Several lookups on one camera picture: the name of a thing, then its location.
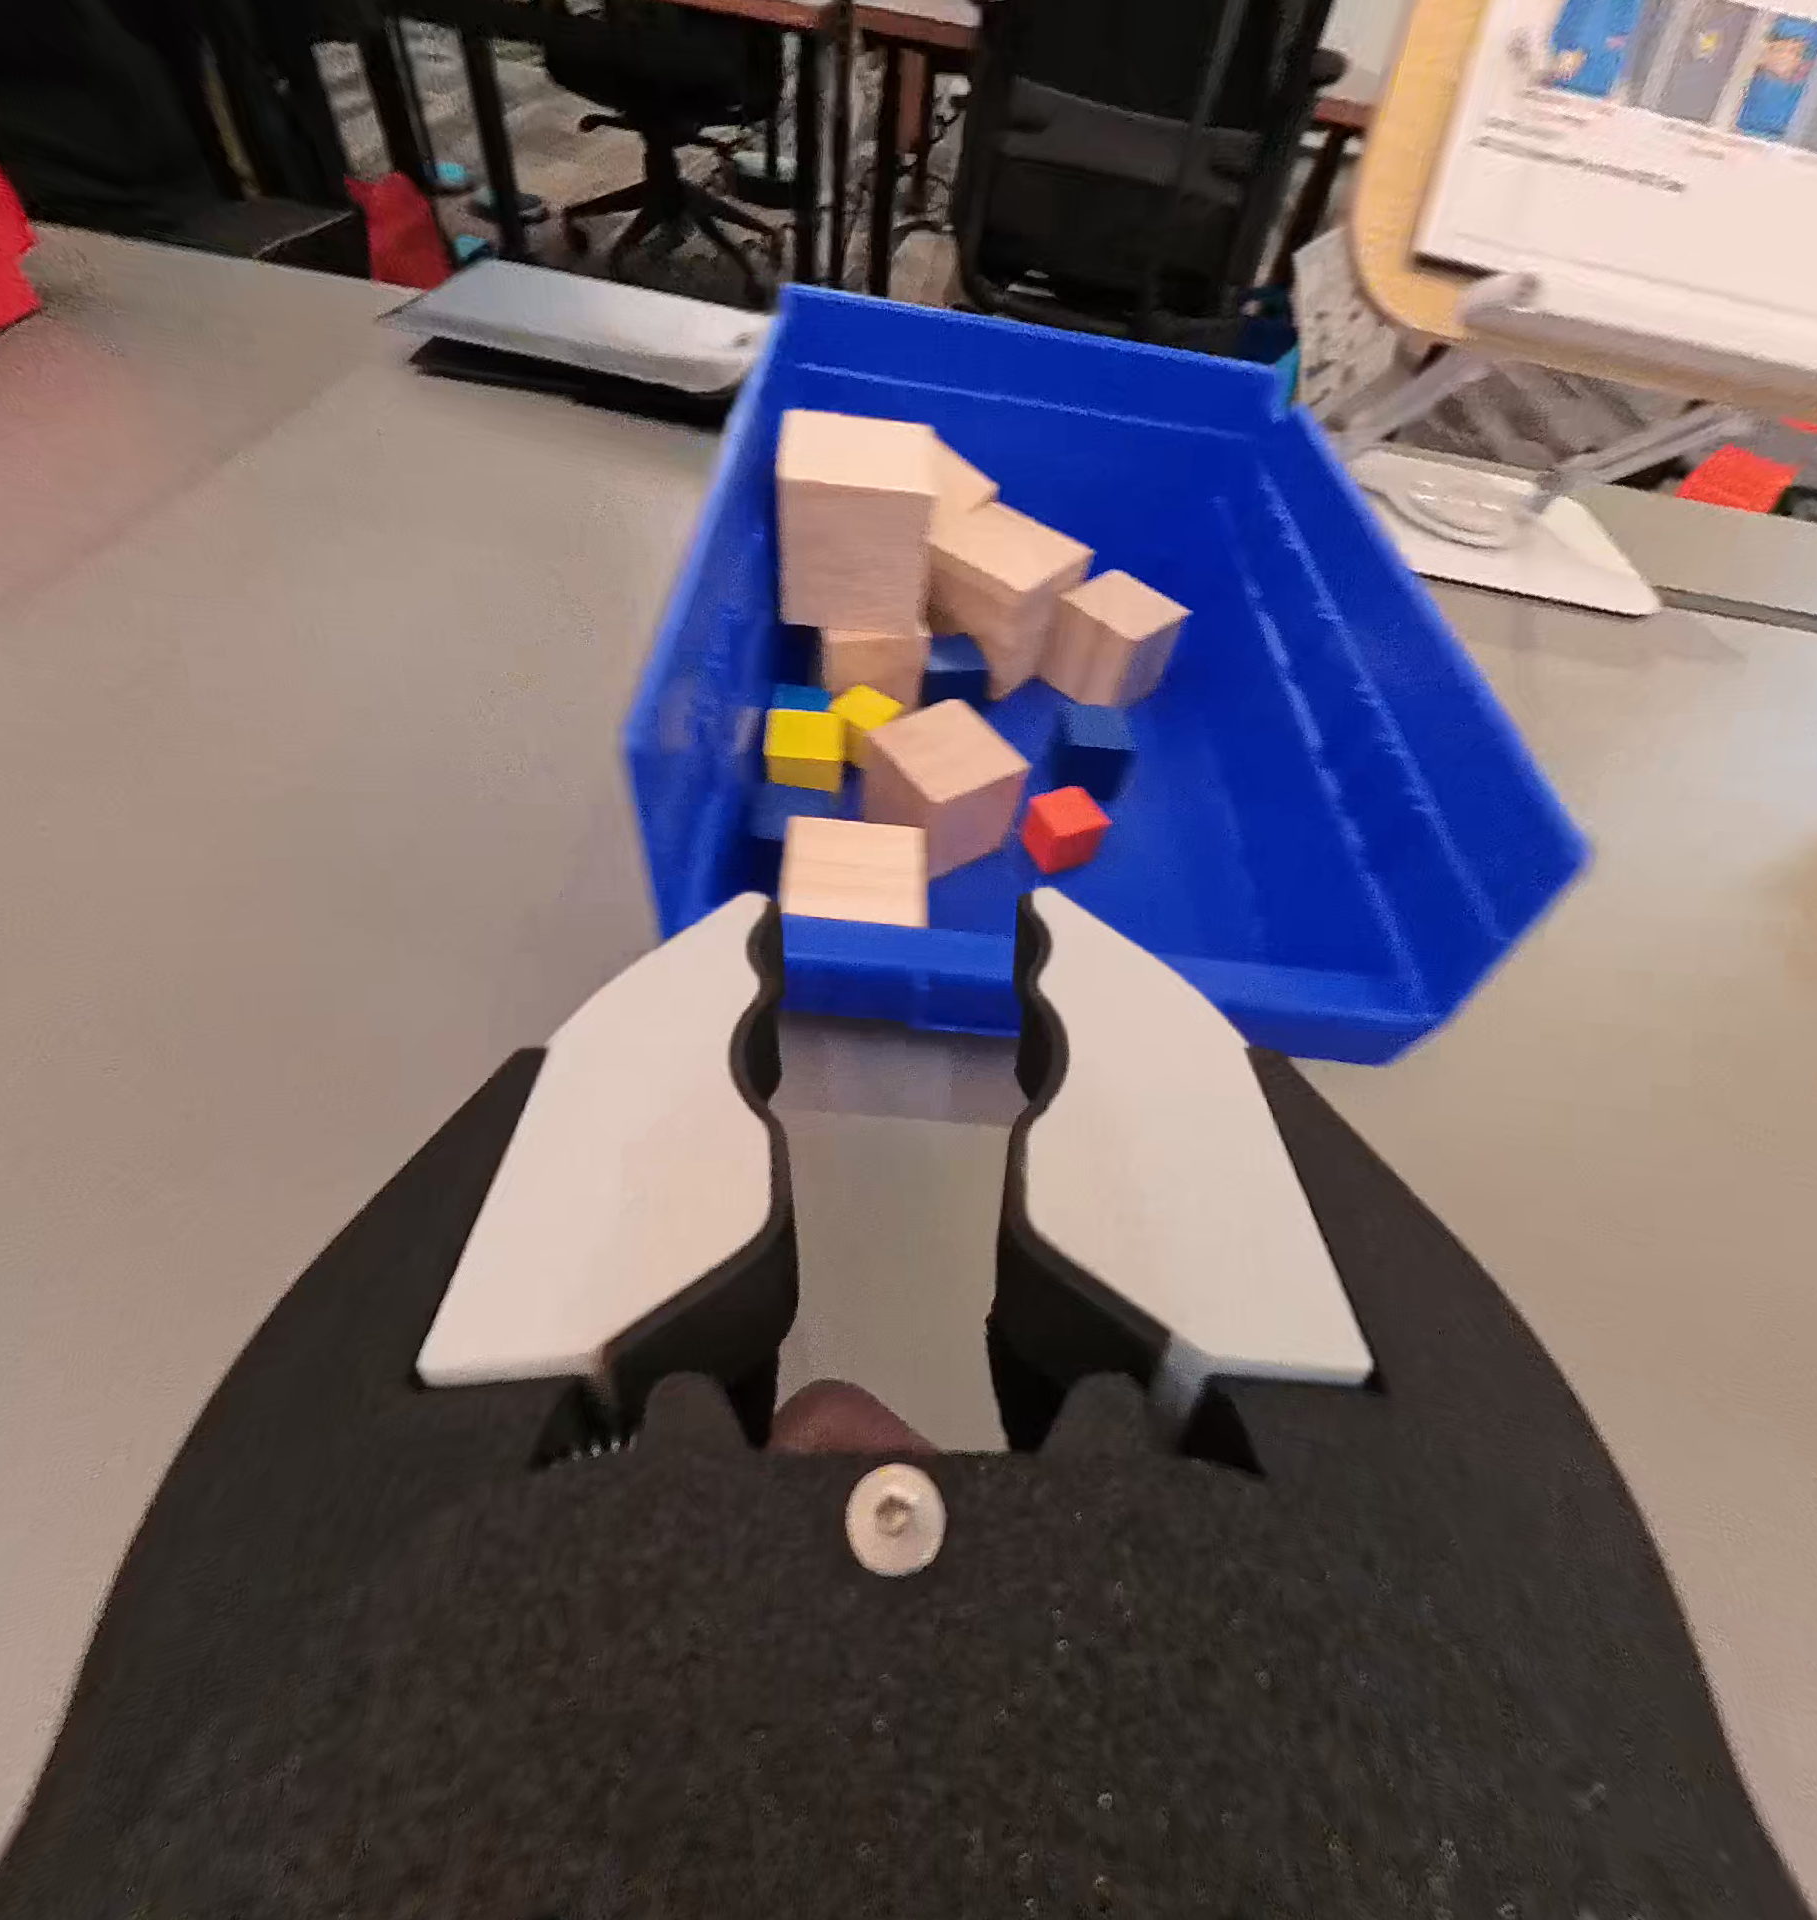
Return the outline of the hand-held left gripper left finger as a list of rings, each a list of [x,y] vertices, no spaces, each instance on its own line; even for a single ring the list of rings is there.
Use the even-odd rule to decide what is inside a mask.
[[[566,1380],[609,1434],[714,1381],[764,1446],[799,1246],[776,901],[737,894],[554,1029],[417,1350],[422,1389]]]

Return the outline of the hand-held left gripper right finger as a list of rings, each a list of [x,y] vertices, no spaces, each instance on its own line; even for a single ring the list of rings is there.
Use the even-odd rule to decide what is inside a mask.
[[[1017,906],[1014,1078],[987,1361],[1008,1444],[1131,1380],[1175,1450],[1249,1450],[1241,1383],[1375,1357],[1232,1021],[1064,892]]]

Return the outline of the small red cube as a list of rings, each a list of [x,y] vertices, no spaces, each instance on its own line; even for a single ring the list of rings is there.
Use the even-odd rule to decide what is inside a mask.
[[[1041,875],[1086,867],[1112,828],[1112,818],[1083,787],[1064,786],[1033,794],[1019,824],[1019,841]]]

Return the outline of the blue plastic bin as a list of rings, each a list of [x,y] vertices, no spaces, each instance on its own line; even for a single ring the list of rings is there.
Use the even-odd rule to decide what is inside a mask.
[[[1583,868],[1504,708],[1266,367],[788,286],[622,730],[660,937],[776,880],[752,834],[764,712],[817,647],[776,611],[793,403],[928,425],[1188,609],[1114,824],[1056,884],[1247,1040],[1392,1062]]]

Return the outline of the pile of plain wooden cubes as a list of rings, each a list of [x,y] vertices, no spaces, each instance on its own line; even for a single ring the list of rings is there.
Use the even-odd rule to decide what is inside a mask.
[[[872,685],[907,708],[872,732],[825,811],[780,826],[788,918],[925,929],[933,881],[1019,837],[1031,765],[987,708],[1041,685],[1064,703],[1134,708],[1190,609],[1107,568],[1067,531],[1003,501],[931,425],[787,409],[776,427],[776,611],[813,630],[832,698]],[[990,701],[921,708],[935,634],[987,660]]]

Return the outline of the white desk stand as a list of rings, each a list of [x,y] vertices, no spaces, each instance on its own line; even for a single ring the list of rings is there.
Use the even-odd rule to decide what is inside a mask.
[[[1712,342],[1702,322],[1661,313],[1646,295],[1605,317],[1617,295],[1583,275],[1484,277],[1454,305],[1453,344],[1341,427],[1336,453],[1386,511],[1413,569],[1580,611],[1650,615],[1660,597],[1573,493],[1707,446],[1749,419],[1817,421],[1817,324],[1725,317],[1731,331]],[[1663,390],[1696,406],[1520,478],[1390,448],[1396,431],[1504,363]]]

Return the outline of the grey desk hatch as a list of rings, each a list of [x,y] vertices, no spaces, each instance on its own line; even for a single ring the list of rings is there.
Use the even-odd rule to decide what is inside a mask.
[[[774,320],[767,311],[488,258],[391,307],[380,324],[712,399],[737,391]]]

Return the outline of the white printed sheet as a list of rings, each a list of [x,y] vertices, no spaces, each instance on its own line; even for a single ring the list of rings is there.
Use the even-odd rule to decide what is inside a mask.
[[[1320,425],[1346,425],[1400,377],[1400,331],[1358,279],[1348,226],[1330,226],[1291,262],[1296,402]]]

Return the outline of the red bag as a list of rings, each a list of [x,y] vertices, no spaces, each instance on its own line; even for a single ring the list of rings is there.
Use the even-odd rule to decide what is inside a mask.
[[[410,291],[433,291],[454,266],[429,196],[401,171],[345,177],[365,237],[368,280]]]

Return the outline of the black office chair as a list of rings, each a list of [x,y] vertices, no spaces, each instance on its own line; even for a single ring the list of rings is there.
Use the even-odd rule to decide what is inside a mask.
[[[1326,1],[984,5],[949,226],[964,305],[1232,358]]]
[[[779,259],[776,231],[688,180],[677,154],[714,148],[721,130],[758,127],[779,108],[776,31],[677,5],[606,1],[583,12],[537,5],[537,11],[565,22],[561,38],[542,41],[539,62],[551,84],[587,103],[579,132],[629,132],[642,151],[641,180],[561,207],[565,244],[583,255],[589,223],[627,213],[606,254],[606,269],[622,279],[646,241],[699,235],[734,268],[752,303],[764,305],[772,284],[729,235],[748,235]]]

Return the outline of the beige wooden board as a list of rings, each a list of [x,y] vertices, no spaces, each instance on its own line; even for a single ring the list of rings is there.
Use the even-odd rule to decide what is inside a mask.
[[[1416,231],[1488,12],[1484,1],[1421,1],[1406,12],[1352,199],[1352,262],[1368,299],[1392,324],[1427,344],[1817,422],[1810,371],[1694,350],[1650,328],[1622,332],[1588,320],[1545,319],[1522,311],[1511,295],[1493,301],[1490,332],[1473,326],[1480,279],[1464,268],[1427,263]]]

